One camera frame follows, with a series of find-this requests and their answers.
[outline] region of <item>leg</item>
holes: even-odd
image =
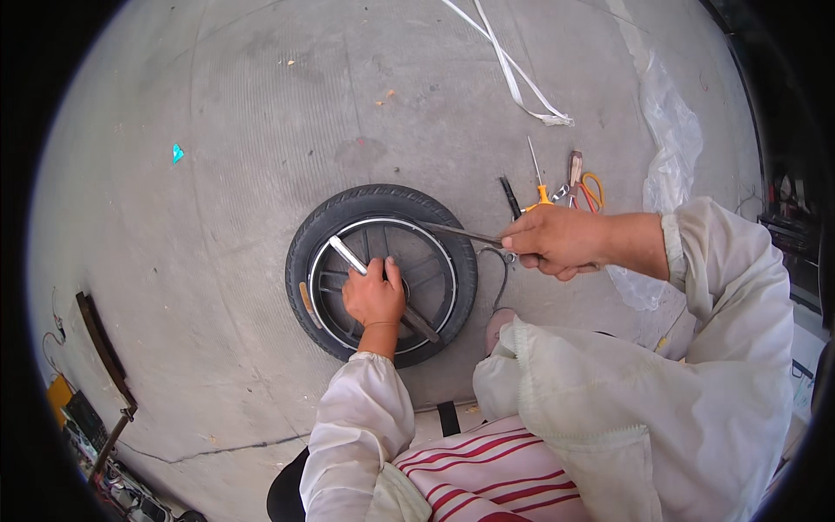
[[[266,496],[266,513],[272,522],[304,522],[305,509],[301,505],[299,483],[308,455],[310,452],[304,448],[273,480],[270,493]]]
[[[514,317],[513,310],[502,308],[490,318],[485,334],[488,357],[473,372],[473,391],[488,421],[519,413],[519,364],[514,354],[498,341],[502,325]]]

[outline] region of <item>concrete floor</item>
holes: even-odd
[[[473,4],[458,4],[478,19]],[[93,295],[139,403],[119,458],[154,487],[209,520],[266,520],[270,482],[304,448],[340,367],[290,313],[286,249],[340,190],[409,185],[465,227],[498,232],[509,221],[499,175],[521,203],[534,200],[530,134],[549,185],[564,182],[579,149],[605,183],[608,211],[639,210],[655,154],[639,71],[655,50],[701,123],[693,195],[734,210],[752,186],[760,194],[741,81],[696,0],[483,5],[575,127],[546,128],[516,107],[491,46],[439,0],[134,1],[103,32],[44,151],[28,252],[32,334],[53,329],[55,286],[68,341],[48,342],[48,353],[111,428],[118,401],[94,378],[73,299]],[[176,165],[174,143],[185,151]],[[754,219],[759,209],[754,199],[739,212]],[[401,371],[416,408],[473,397],[501,273],[490,257],[480,270],[458,339]],[[519,267],[503,299],[527,321],[646,347],[683,302],[668,287],[657,311],[636,312],[605,272],[564,284]],[[667,349],[681,352],[692,328],[685,314]],[[466,409],[463,423],[477,423]],[[418,424],[421,439],[439,436],[434,413]]]

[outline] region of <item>black tire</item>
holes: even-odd
[[[184,512],[180,517],[177,519],[177,522],[209,522],[206,520],[206,517],[203,516],[202,513],[198,511],[194,511],[193,509],[189,509],[188,511]]]
[[[305,308],[299,283],[307,281],[312,257],[330,236],[351,223],[373,216],[421,220],[462,228],[452,212],[435,199],[400,185],[363,185],[346,190],[319,205],[304,220],[287,252],[287,298],[296,319],[307,335],[326,352],[342,361],[347,361],[356,352],[316,327]],[[468,239],[458,236],[444,235],[436,238],[452,259],[458,279],[458,293],[452,314],[438,332],[441,342],[427,342],[410,352],[398,353],[394,358],[394,365],[398,368],[426,361],[443,350],[458,335],[473,310],[478,286],[478,267],[473,245]]]

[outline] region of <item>screwdriver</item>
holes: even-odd
[[[542,182],[542,176],[539,174],[539,164],[536,162],[536,154],[534,154],[534,144],[530,142],[530,136],[528,136],[528,147],[530,147],[530,156],[534,159],[534,168],[536,169],[536,181],[538,183],[536,190],[539,191],[539,203],[534,203],[529,207],[525,207],[525,212],[530,212],[534,209],[536,205],[554,204],[549,200],[548,188],[545,186],[545,183]]]

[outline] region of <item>right hand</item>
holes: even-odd
[[[602,262],[606,218],[584,210],[537,205],[501,233],[502,246],[519,254],[525,268],[568,281],[578,273],[597,271]]]
[[[391,256],[386,259],[385,267],[388,281],[382,278],[383,260],[375,257],[368,263],[365,276],[349,268],[348,280],[342,285],[345,310],[365,328],[371,325],[397,327],[406,310],[400,268]]]

